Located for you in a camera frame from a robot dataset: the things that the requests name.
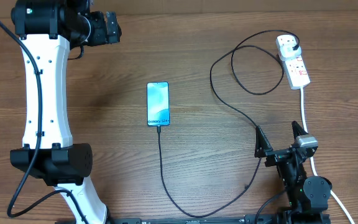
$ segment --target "black cable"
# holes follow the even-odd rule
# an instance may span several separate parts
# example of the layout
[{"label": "black cable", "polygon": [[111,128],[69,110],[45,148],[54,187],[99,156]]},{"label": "black cable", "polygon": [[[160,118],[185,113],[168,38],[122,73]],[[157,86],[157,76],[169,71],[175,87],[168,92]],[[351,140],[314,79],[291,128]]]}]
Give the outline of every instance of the black cable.
[{"label": "black cable", "polygon": [[298,156],[296,155],[296,152],[297,152],[297,150],[293,154],[293,156],[295,156],[295,165],[296,165],[296,178],[295,178],[295,183],[294,184],[298,183],[299,175],[300,175]]},{"label": "black cable", "polygon": [[[258,46],[255,46],[255,45],[243,45],[241,46],[242,43],[244,43],[245,41],[249,40],[250,38],[252,37],[255,37],[256,35],[259,35],[259,34],[263,34],[263,33],[266,33],[266,32],[284,32],[284,33],[287,33],[287,34],[291,34],[293,36],[296,37],[296,39],[298,39],[298,43],[294,46],[293,50],[296,50],[298,49],[299,47],[299,43],[300,43],[300,40],[298,38],[297,35],[289,32],[289,31],[286,31],[286,30],[265,30],[265,31],[262,31],[262,32],[258,32],[254,35],[251,35],[247,38],[245,38],[243,41],[240,42],[240,44],[238,44],[233,50],[229,51],[228,53],[226,53],[225,55],[223,55],[221,58],[217,59],[217,61],[215,61],[212,66],[211,66],[211,69],[209,71],[209,82],[211,84],[211,89],[213,91],[213,93],[215,94],[215,96],[218,98],[219,101],[221,101],[223,104],[225,104],[226,106],[230,107],[231,109],[235,110],[236,112],[244,115],[255,127],[257,126],[255,121],[252,120],[248,115],[246,115],[244,112],[240,111],[239,109],[229,105],[228,103],[226,103],[224,100],[222,100],[222,98],[218,95],[218,93],[216,93],[216,90],[214,88],[214,85],[213,85],[213,81],[212,81],[212,70],[214,68],[214,66],[219,62],[221,61],[223,58],[225,58],[226,56],[228,56],[229,54],[232,54],[231,55],[231,70],[232,70],[232,74],[234,76],[234,78],[236,79],[236,82],[248,93],[251,93],[253,95],[264,95],[264,94],[267,94],[267,93],[270,93],[271,91],[273,91],[274,89],[276,89],[276,87],[278,87],[278,85],[281,83],[281,81],[283,80],[283,77],[284,77],[284,67],[281,63],[281,61],[276,58],[272,53],[268,52],[267,50],[261,48],[261,47],[258,47]],[[265,52],[266,54],[270,55],[272,58],[274,58],[274,60],[276,60],[276,62],[281,66],[281,69],[282,69],[282,75],[280,77],[280,80],[278,81],[278,83],[273,87],[271,88],[269,91],[266,91],[266,92],[263,92],[263,93],[254,93],[252,91],[249,91],[241,82],[240,80],[237,78],[237,75],[234,71],[234,66],[233,66],[233,57],[234,57],[234,52],[239,50],[239,49],[242,49],[244,47],[253,47],[253,48],[257,48],[263,52]],[[161,127],[160,126],[157,126],[157,133],[158,133],[158,148],[159,148],[159,151],[160,151],[160,171],[161,171],[161,181],[162,181],[162,185],[164,187],[164,190],[165,190],[165,193],[167,193],[167,196],[168,198],[171,200],[171,202],[174,204],[174,206],[176,206],[177,209],[179,209],[179,211],[181,211],[182,213],[184,213],[185,215],[188,215],[189,217],[193,217],[193,218],[204,218],[204,217],[208,217],[212,214],[215,214],[216,212],[226,208],[227,206],[229,206],[230,204],[232,204],[233,202],[235,202],[237,199],[239,199],[242,195],[245,194],[245,192],[249,189],[249,187],[251,186],[252,182],[254,181],[254,178],[256,176],[256,173],[258,171],[258,168],[259,168],[259,165],[260,165],[260,162],[261,162],[261,158],[259,158],[259,162],[258,162],[258,165],[255,169],[255,173],[251,179],[251,181],[249,182],[249,185],[246,186],[245,190],[243,192],[241,192],[235,199],[233,199],[232,201],[230,201],[229,203],[225,204],[224,206],[222,206],[221,208],[209,213],[209,214],[206,214],[206,215],[192,215],[190,213],[187,213],[185,212],[182,208],[179,207],[178,204],[176,204],[176,202],[172,199],[171,195],[168,193],[168,190],[167,190],[167,187],[165,186],[165,182],[164,182],[164,179],[163,179],[163,172],[162,172],[162,155],[161,155],[161,143],[160,143],[160,133],[161,133]]]},{"label": "black cable", "polygon": [[27,213],[28,211],[30,211],[31,209],[33,209],[35,206],[37,206],[39,203],[43,202],[44,200],[46,200],[47,198],[57,194],[57,193],[67,193],[68,196],[71,197],[73,203],[75,204],[76,209],[78,210],[78,213],[80,214],[82,220],[85,222],[85,224],[89,224],[86,219],[85,216],[82,214],[82,211],[80,210],[80,207],[78,206],[78,202],[76,201],[76,199],[74,198],[73,194],[69,191],[69,190],[56,190],[54,192],[51,192],[49,194],[47,194],[46,196],[42,197],[40,200],[36,201],[35,203],[33,203],[32,205],[30,205],[29,207],[27,207],[26,209],[24,209],[21,212],[18,213],[14,213],[12,214],[12,209],[13,206],[15,204],[15,201],[17,200],[17,197],[20,194],[20,191],[23,188],[23,185],[25,183],[25,181],[27,180],[27,178],[29,177],[30,171],[33,168],[36,160],[37,160],[37,156],[38,156],[38,152],[41,146],[41,137],[42,137],[42,87],[41,87],[41,79],[40,79],[40,72],[37,66],[37,63],[34,60],[34,57],[32,56],[32,54],[30,53],[30,51],[28,50],[28,48],[19,40],[19,38],[17,38],[15,36],[15,34],[13,34],[1,21],[0,21],[0,27],[17,43],[20,45],[20,47],[23,49],[23,51],[25,52],[25,54],[29,57],[29,60],[31,61],[32,66],[34,67],[34,73],[35,73],[35,78],[37,80],[37,93],[38,93],[38,126],[37,126],[37,142],[35,144],[35,149],[34,149],[34,155],[33,158],[30,161],[29,164],[29,168],[26,170],[26,172],[23,175],[22,180],[20,181],[19,185],[16,188],[16,191],[14,193],[14,195],[12,196],[11,201],[9,202],[9,205],[7,207],[7,215],[10,218],[15,218],[18,216],[21,216],[25,213]]},{"label": "black cable", "polygon": [[163,177],[163,172],[162,172],[162,153],[161,153],[161,140],[160,140],[160,135],[161,135],[161,127],[160,126],[157,126],[157,133],[158,133],[158,149],[160,151],[160,171],[161,171],[161,181],[162,181],[162,185],[164,187],[164,190],[165,190],[165,193],[167,193],[168,195],[168,198],[171,200],[171,202],[174,204],[174,206],[176,206],[177,209],[179,209],[179,211],[181,211],[183,214],[189,216],[189,217],[193,217],[193,218],[205,218],[205,217],[208,217],[210,215],[213,215],[215,214],[216,212],[226,208],[227,206],[231,205],[233,202],[235,202],[237,199],[239,199],[242,195],[244,195],[247,190],[249,189],[249,187],[251,186],[251,184],[253,183],[254,179],[255,179],[255,176],[256,176],[256,173],[258,171],[258,168],[259,168],[259,165],[260,165],[260,162],[262,160],[262,158],[259,158],[259,162],[258,162],[258,165],[256,166],[256,169],[255,169],[255,172],[254,172],[254,175],[252,176],[252,179],[251,181],[249,182],[249,184],[245,187],[245,189],[236,197],[234,198],[233,200],[231,200],[229,203],[223,205],[222,207],[216,209],[215,211],[213,212],[210,212],[206,215],[192,215],[188,212],[185,212],[181,207],[179,207],[179,205],[174,201],[174,199],[171,197],[171,195],[169,194],[168,190],[167,190],[167,187],[165,186],[165,182],[164,182],[164,177]]},{"label": "black cable", "polygon": [[269,200],[267,200],[261,207],[260,209],[258,210],[258,212],[256,213],[255,215],[255,224],[258,223],[258,217],[260,215],[260,213],[262,212],[262,210],[270,203],[270,202],[273,202],[274,200],[278,199],[279,196],[281,196],[282,194],[284,194],[285,192],[287,192],[288,189],[285,189],[281,192],[279,192],[278,194],[274,195],[272,198],[270,198]]},{"label": "black cable", "polygon": [[84,45],[80,45],[80,49],[81,49],[81,53],[79,56],[75,57],[75,58],[69,58],[68,60],[76,60],[76,59],[80,59],[82,58],[82,56],[84,56]]}]

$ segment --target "phone screen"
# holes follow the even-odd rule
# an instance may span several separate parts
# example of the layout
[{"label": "phone screen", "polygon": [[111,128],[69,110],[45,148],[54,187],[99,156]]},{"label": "phone screen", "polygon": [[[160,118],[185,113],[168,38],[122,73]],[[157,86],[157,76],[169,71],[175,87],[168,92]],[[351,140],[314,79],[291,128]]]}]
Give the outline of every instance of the phone screen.
[{"label": "phone screen", "polygon": [[168,83],[147,84],[147,124],[161,126],[170,124]]}]

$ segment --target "charging cable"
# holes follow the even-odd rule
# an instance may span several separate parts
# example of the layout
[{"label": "charging cable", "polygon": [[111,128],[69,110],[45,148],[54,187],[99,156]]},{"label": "charging cable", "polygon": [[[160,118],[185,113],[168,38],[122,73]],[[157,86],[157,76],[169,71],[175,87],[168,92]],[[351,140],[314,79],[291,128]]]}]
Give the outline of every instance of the charging cable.
[{"label": "charging cable", "polygon": [[[214,85],[213,85],[213,80],[212,80],[212,71],[213,71],[213,68],[214,66],[220,62],[222,59],[224,59],[225,57],[227,57],[228,55],[231,55],[231,70],[232,70],[232,74],[233,74],[233,77],[235,78],[237,84],[239,84],[241,86],[241,88],[243,88],[246,92],[252,94],[252,95],[265,95],[267,93],[270,93],[271,91],[273,91],[274,89],[276,89],[276,87],[278,87],[278,85],[281,83],[281,81],[283,80],[283,77],[284,77],[284,67],[283,67],[283,64],[281,63],[280,59],[276,58],[276,56],[274,56],[272,53],[270,53],[269,51],[261,48],[261,47],[258,47],[258,46],[254,46],[254,45],[241,45],[243,44],[245,41],[249,40],[250,38],[252,37],[255,37],[257,35],[260,35],[260,34],[264,34],[264,33],[267,33],[267,32],[284,32],[284,33],[287,33],[287,34],[290,34],[293,38],[296,38],[296,40],[298,41],[298,43],[296,43],[296,41],[294,41],[295,43],[293,44],[293,47],[291,47],[290,49],[287,49],[285,48],[288,53],[287,55],[295,55],[295,54],[300,54],[300,47],[299,47],[299,38],[298,36],[296,36],[295,34],[289,32],[289,31],[286,31],[286,30],[264,30],[264,31],[261,31],[261,32],[258,32],[256,34],[253,34],[247,38],[245,38],[243,41],[240,42],[240,44],[238,44],[234,49],[232,49],[231,51],[229,51],[228,53],[224,54],[222,57],[220,57],[219,59],[217,59],[217,61],[215,61],[212,66],[211,66],[211,69],[209,71],[209,83],[211,85],[211,89],[213,91],[213,93],[215,94],[216,98],[222,102],[223,104],[225,104],[226,106],[230,107],[231,109],[233,109],[234,111],[240,113],[241,115],[245,116],[251,123],[252,125],[254,125],[255,127],[257,127],[257,124],[255,123],[254,120],[252,120],[248,115],[246,115],[244,112],[240,111],[239,109],[231,106],[230,104],[226,103],[219,95],[218,93],[216,92],[215,88],[214,88]],[[271,56],[278,64],[279,66],[281,67],[282,69],[282,72],[281,72],[281,76],[280,76],[280,79],[279,81],[277,82],[277,84],[275,86],[273,86],[273,88],[271,88],[270,90],[268,91],[265,91],[265,92],[262,92],[262,93],[256,93],[256,92],[253,92],[253,91],[250,91],[248,90],[241,82],[240,80],[238,79],[235,71],[234,71],[234,66],[233,66],[233,58],[234,58],[234,52],[236,52],[237,50],[240,50],[240,49],[243,49],[243,48],[246,48],[246,47],[250,47],[250,48],[256,48],[256,49],[259,49],[263,52],[265,52],[266,54],[268,54],[269,56]],[[181,211],[183,214],[189,216],[189,217],[193,217],[193,218],[204,218],[204,217],[208,217],[210,215],[213,215],[215,214],[216,212],[226,208],[227,206],[231,205],[233,202],[235,202],[237,199],[239,199],[242,195],[244,195],[247,190],[250,188],[251,184],[253,183],[254,179],[255,179],[255,176],[256,176],[256,173],[258,171],[258,168],[259,168],[259,165],[260,165],[260,162],[262,160],[262,158],[259,158],[259,161],[258,161],[258,164],[257,164],[257,167],[255,169],[255,172],[249,182],[248,185],[246,185],[245,189],[236,197],[234,198],[233,200],[231,200],[229,203],[223,205],[222,207],[216,209],[215,211],[213,212],[210,212],[208,214],[205,214],[205,215],[192,215],[186,211],[184,211],[175,201],[174,199],[172,199],[171,195],[169,194],[168,190],[167,190],[167,187],[165,186],[165,182],[164,182],[164,178],[163,178],[163,166],[162,166],[162,153],[161,153],[161,140],[160,140],[160,135],[161,135],[161,126],[157,126],[157,134],[158,134],[158,149],[160,151],[160,171],[161,171],[161,181],[162,181],[162,185],[164,187],[164,190],[165,190],[165,193],[167,193],[167,196],[168,198],[171,200],[171,202],[174,204],[174,206],[176,206],[177,209],[179,209],[179,211]]]}]

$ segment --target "robotic arm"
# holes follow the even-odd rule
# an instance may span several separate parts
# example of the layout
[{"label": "robotic arm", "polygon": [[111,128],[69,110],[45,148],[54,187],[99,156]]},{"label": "robotic arm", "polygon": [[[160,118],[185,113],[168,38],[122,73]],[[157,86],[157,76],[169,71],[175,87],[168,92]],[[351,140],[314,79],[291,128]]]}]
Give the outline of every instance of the robotic arm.
[{"label": "robotic arm", "polygon": [[307,177],[303,164],[312,157],[317,148],[317,139],[308,134],[296,121],[292,122],[294,143],[287,149],[273,150],[266,135],[256,127],[255,157],[266,158],[265,166],[276,166],[283,180],[289,207],[279,208],[274,215],[259,215],[265,203],[256,215],[246,215],[246,224],[329,224],[328,209],[331,195],[331,182],[320,176]]},{"label": "robotic arm", "polygon": [[[73,144],[67,118],[66,67],[68,54],[75,47],[113,44],[120,41],[121,29],[114,12],[90,12],[89,1],[18,0],[11,17],[15,32],[36,58],[43,89],[42,141],[32,177],[43,179],[56,190],[69,190],[86,221],[112,223],[109,210],[96,193],[90,173],[92,150],[89,144]],[[38,98],[34,67],[23,52],[27,122],[21,149],[11,151],[11,164],[26,171],[37,142]],[[84,223],[72,199],[62,193],[76,221]]]}]

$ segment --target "wood grain surface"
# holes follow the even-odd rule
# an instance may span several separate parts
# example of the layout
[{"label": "wood grain surface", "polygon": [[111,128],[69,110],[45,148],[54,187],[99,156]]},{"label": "wood grain surface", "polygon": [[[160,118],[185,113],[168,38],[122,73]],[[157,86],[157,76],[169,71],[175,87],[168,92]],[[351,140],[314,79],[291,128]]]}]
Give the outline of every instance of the wood grain surface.
[{"label": "wood grain surface", "polygon": [[[0,18],[11,18],[17,0],[0,0]],[[220,12],[358,10],[358,0],[97,0],[92,11],[117,15]]]},{"label": "wood grain surface", "polygon": [[[285,29],[301,39],[311,84],[306,87],[308,129],[319,140],[318,173],[358,223],[358,11],[265,12],[120,16],[120,44],[86,47],[67,68],[68,117],[74,142],[93,147],[92,180],[114,217],[183,218],[169,201],[159,174],[157,133],[146,123],[146,83],[170,84],[171,125],[162,129],[165,180],[186,211],[208,213],[242,191],[255,170],[255,133],[239,113],[220,103],[209,86],[209,68],[242,39],[265,29]],[[3,20],[13,29],[10,20]],[[250,44],[277,54],[270,33]],[[256,49],[236,53],[234,66],[252,91],[278,82],[279,65]],[[215,66],[217,92],[262,126],[275,149],[293,142],[291,122],[300,121],[300,94],[286,78],[268,95],[246,93],[233,79],[229,58]],[[0,223],[53,223],[72,218],[54,196],[16,219],[6,208],[23,173],[9,162],[25,126],[25,73],[20,48],[0,29]],[[312,175],[309,162],[306,171]],[[274,167],[261,166],[250,190],[215,217],[255,213],[282,189]],[[15,211],[48,192],[29,178]],[[287,199],[269,205],[274,212]],[[331,198],[333,223],[347,223]]]}]

